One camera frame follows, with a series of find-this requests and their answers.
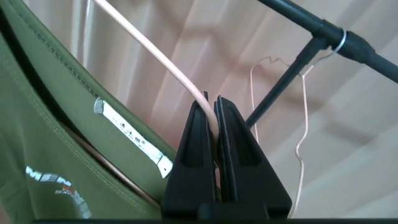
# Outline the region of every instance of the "white sticker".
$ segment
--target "white sticker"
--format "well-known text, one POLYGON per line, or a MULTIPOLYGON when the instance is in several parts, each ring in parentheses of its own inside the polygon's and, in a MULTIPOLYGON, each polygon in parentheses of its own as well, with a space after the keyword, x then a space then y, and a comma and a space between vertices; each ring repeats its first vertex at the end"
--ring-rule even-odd
POLYGON ((104 115, 115 127, 117 127, 130 141, 132 141, 149 159, 159 168, 160 174, 165 178, 173 167, 173 162, 163 152, 147 141, 136 131, 118 112, 107 102, 97 98, 94 104, 94 112, 104 115))

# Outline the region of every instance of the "green bag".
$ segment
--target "green bag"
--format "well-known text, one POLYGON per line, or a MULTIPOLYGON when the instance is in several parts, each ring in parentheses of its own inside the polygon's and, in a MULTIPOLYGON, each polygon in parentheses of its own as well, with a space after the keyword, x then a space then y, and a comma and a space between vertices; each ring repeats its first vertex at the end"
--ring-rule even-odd
POLYGON ((13 223, 160 218, 63 129, 78 133, 158 203, 167 178, 93 107, 104 100, 171 161, 174 150, 113 98, 21 0, 0 0, 0 202, 13 223))

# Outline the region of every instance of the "green garment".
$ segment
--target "green garment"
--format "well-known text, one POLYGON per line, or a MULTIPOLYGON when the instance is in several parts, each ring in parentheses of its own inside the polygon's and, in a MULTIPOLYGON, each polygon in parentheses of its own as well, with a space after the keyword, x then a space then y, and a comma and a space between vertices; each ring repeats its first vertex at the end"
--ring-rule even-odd
POLYGON ((95 100, 109 103, 171 160, 174 150, 113 98, 22 0, 0 0, 0 7, 0 206, 12 222, 160 218, 158 208, 115 179, 61 123, 158 203, 167 178, 109 120, 93 112, 95 100))

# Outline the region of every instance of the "black pole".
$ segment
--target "black pole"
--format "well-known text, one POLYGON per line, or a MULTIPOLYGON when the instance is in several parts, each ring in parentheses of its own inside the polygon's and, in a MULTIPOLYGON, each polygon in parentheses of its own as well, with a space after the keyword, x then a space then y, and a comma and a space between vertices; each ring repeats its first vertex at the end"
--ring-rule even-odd
MULTIPOLYGON (((343 37, 341 28, 318 18, 290 0, 259 1, 308 30, 314 37, 325 38, 332 48, 335 48, 341 42, 343 37)), ((354 32, 347 32, 346 41, 338 53, 348 59, 364 63, 398 83, 398 66, 378 55, 365 39, 354 32)))
POLYGON ((310 63, 311 59, 321 49, 327 47, 326 40, 318 37, 313 37, 299 53, 293 64, 286 70, 278 82, 272 87, 272 90, 261 101, 259 106, 253 111, 250 117, 246 120, 246 124, 251 128, 258 119, 268 110, 268 108, 275 102, 278 96, 286 89, 286 87, 293 81, 297 74, 303 67, 310 63))

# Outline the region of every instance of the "white curtain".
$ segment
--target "white curtain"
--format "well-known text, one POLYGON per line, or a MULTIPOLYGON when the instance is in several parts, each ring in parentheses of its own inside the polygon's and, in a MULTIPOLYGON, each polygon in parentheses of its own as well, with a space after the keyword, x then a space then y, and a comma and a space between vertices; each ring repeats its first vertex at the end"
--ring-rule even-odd
MULTIPOLYGON (((105 12, 86 0, 25 0, 85 68, 172 147, 193 97, 105 12)), ((270 55, 292 63, 310 34, 255 0, 112 0, 210 101, 251 113, 249 70, 270 55)), ((398 1, 299 0, 318 17, 352 30, 398 63, 398 1)), ((254 70, 254 100, 286 70, 254 70)), ((303 194, 296 217, 398 217, 398 86, 335 55, 307 78, 309 134, 302 145, 303 194)), ((301 79, 257 123, 259 142, 295 199, 303 134, 301 79)))

